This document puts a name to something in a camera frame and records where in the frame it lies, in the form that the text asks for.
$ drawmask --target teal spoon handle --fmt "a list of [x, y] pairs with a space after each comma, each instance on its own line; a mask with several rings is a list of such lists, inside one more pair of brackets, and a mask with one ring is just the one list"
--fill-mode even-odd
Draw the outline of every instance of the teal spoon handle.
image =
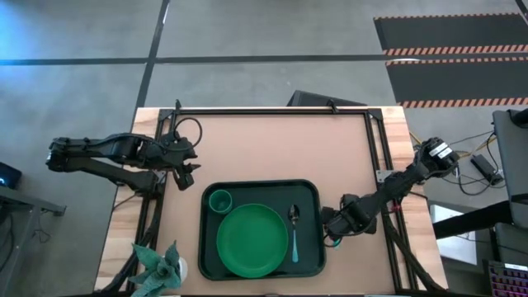
[[293, 261], [294, 263], [297, 263], [299, 261], [299, 254], [297, 253], [297, 236], [295, 234], [295, 229], [294, 229], [294, 252], [291, 255], [291, 261]]

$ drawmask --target green cup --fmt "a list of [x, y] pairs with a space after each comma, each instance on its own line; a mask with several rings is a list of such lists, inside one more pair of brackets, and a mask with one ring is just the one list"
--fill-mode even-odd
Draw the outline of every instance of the green cup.
[[228, 191], [214, 191], [209, 197], [209, 207], [215, 213], [225, 215], [233, 208], [233, 198]]

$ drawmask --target green plate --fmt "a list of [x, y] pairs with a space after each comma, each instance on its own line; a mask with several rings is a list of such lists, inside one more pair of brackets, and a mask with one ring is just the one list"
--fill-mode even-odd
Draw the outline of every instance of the green plate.
[[271, 208], [243, 205], [231, 211], [220, 224], [216, 247], [220, 259], [232, 273], [247, 278], [262, 277], [284, 260], [288, 230]]

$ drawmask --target succulent plant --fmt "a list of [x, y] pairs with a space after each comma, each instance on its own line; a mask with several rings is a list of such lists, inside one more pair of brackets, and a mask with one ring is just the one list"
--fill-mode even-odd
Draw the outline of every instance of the succulent plant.
[[132, 247], [139, 262], [145, 266], [145, 271], [138, 276], [129, 277], [129, 281], [141, 285], [131, 297], [158, 297], [166, 288], [177, 289], [182, 285], [176, 242], [168, 247], [165, 257], [148, 247], [136, 244], [132, 244]]

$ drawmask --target brown tabletop surface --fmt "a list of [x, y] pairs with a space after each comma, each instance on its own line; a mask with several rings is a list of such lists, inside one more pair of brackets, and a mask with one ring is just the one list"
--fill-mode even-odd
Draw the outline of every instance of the brown tabletop surface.
[[[278, 109], [285, 109], [287, 107], [277, 107]], [[404, 170], [405, 167], [413, 160], [413, 148], [409, 138], [408, 127], [403, 113], [403, 108], [399, 106], [387, 107], [368, 107], [380, 108], [384, 116], [384, 125], [389, 141], [389, 150], [391, 153], [393, 165], [395, 170]], [[200, 108], [189, 108], [192, 110], [199, 110]], [[140, 108], [137, 111], [133, 133], [146, 134], [153, 136], [158, 123], [159, 108]], [[227, 119], [222, 117], [206, 116], [200, 118], [200, 122], [204, 126], [204, 140], [199, 145], [200, 149], [196, 149], [198, 159], [192, 160], [193, 163], [201, 163], [202, 165], [210, 165], [210, 168], [229, 167], [229, 158], [221, 158], [220, 156], [228, 156], [233, 154], [232, 158], [238, 158], [241, 163], [247, 163], [249, 160], [254, 162], [253, 166], [243, 167], [238, 169], [237, 166], [231, 166], [233, 170], [229, 174], [222, 174], [220, 170], [207, 170], [200, 168], [193, 173], [196, 184], [186, 191], [180, 192], [176, 188], [176, 184], [170, 179], [167, 184], [165, 193], [165, 203], [163, 205], [162, 221], [160, 225], [160, 234], [158, 237], [158, 252], [163, 252], [167, 246], [176, 239], [178, 241], [178, 250], [182, 257], [189, 263], [189, 276], [183, 283], [182, 288], [174, 291], [174, 294], [184, 295], [262, 295], [269, 293], [288, 294], [288, 295], [326, 295], [326, 294], [383, 294], [393, 293], [392, 278], [389, 271], [389, 260], [387, 256], [387, 248], [384, 241], [383, 227], [381, 220], [378, 222], [378, 232], [376, 235], [361, 235], [357, 238], [344, 238], [339, 250], [327, 249], [327, 264], [323, 271], [314, 277], [309, 278], [286, 278], [286, 279], [267, 279], [267, 280], [235, 280], [235, 281], [211, 281], [204, 278], [197, 269], [197, 247], [198, 247], [198, 226], [200, 217], [200, 201], [196, 199], [201, 197], [201, 192], [209, 184], [213, 182], [228, 182], [228, 181], [251, 181], [251, 180], [272, 180], [272, 179], [286, 179], [292, 177], [305, 178], [308, 177], [319, 189], [321, 205], [337, 206], [339, 197], [346, 193], [354, 191], [354, 194], [364, 195], [375, 190], [374, 175], [370, 158], [368, 156], [361, 156], [362, 151], [366, 151], [368, 142], [363, 135], [365, 131], [361, 129], [354, 133], [354, 137], [340, 137], [339, 143], [332, 143], [335, 141], [335, 135], [328, 133], [332, 129], [335, 133], [336, 125], [342, 125], [349, 129], [349, 127], [361, 126], [359, 118], [354, 116], [331, 117], [329, 115], [317, 118], [311, 118], [302, 122], [296, 115], [296, 119], [288, 118], [283, 115], [272, 115], [268, 117], [275, 117], [267, 123], [262, 124], [261, 121], [253, 119], [246, 115], [243, 128], [237, 123], [233, 126], [232, 118]], [[276, 156], [273, 160], [278, 164], [286, 164], [287, 170], [275, 170], [273, 172], [273, 162], [266, 160], [266, 152], [272, 151], [276, 146], [264, 147], [263, 152], [255, 152], [258, 155], [249, 153], [247, 159], [241, 157], [243, 152], [248, 150], [248, 147], [239, 145], [240, 151], [236, 149], [227, 150], [218, 148], [218, 144], [222, 144], [225, 136], [219, 136], [220, 131], [228, 130], [231, 137], [229, 141], [240, 141], [236, 139], [244, 139], [248, 145], [259, 141], [259, 138], [269, 137], [273, 139], [273, 131], [276, 133], [276, 139], [281, 141], [288, 141], [288, 149], [285, 151], [298, 152], [297, 148], [303, 148], [303, 144], [311, 137], [308, 133], [305, 136], [302, 129], [306, 125], [312, 125], [310, 129], [320, 130], [316, 131], [315, 139], [321, 140], [314, 142], [315, 144], [323, 146], [323, 151], [331, 150], [339, 145], [344, 149], [355, 151], [354, 154], [346, 154], [333, 152], [328, 155], [328, 161], [332, 164], [332, 170], [321, 174], [318, 170], [323, 163], [316, 163], [312, 167], [299, 167], [295, 159], [306, 159], [306, 155], [302, 153], [290, 153], [282, 156], [279, 150], [276, 151]], [[295, 137], [291, 137], [283, 130], [288, 127], [288, 130], [296, 130]], [[256, 133], [246, 133], [245, 130], [251, 129]], [[182, 135], [188, 136], [190, 141], [196, 137], [195, 128], [192, 124], [181, 125], [178, 131]], [[379, 136], [375, 133], [376, 142], [379, 142]], [[208, 147], [215, 147], [216, 149], [206, 149]], [[381, 153], [381, 146], [378, 144], [378, 155], [381, 167], [384, 168], [383, 154]], [[352, 171], [347, 164], [354, 163], [357, 168], [364, 168], [363, 172]], [[260, 170], [252, 171], [250, 168], [260, 168]], [[350, 186], [350, 180], [355, 181], [360, 186]], [[420, 186], [415, 186], [413, 191], [422, 192]], [[119, 203], [131, 196], [133, 193], [130, 189], [121, 187], [117, 191], [115, 203]], [[101, 256], [101, 264], [95, 289], [101, 289], [107, 285], [114, 275], [119, 271], [126, 259], [132, 252], [130, 243], [134, 241], [137, 223], [139, 219], [139, 210], [141, 205], [141, 198], [136, 197], [126, 202], [117, 208], [111, 217], [110, 226], [106, 235], [106, 243]], [[403, 215], [408, 231], [408, 237], [411, 243], [412, 252], [416, 255], [418, 261], [424, 266], [426, 271], [433, 277], [433, 279], [447, 287], [446, 277], [443, 266], [436, 245], [435, 235], [432, 229], [431, 218], [427, 209], [427, 202], [418, 196], [410, 195], [403, 200]], [[189, 218], [184, 222], [178, 221], [179, 218], [190, 216], [191, 221], [196, 220], [196, 224], [188, 224]], [[398, 254], [398, 264], [404, 287], [408, 287], [407, 275], [405, 273], [404, 260], [401, 254]]]

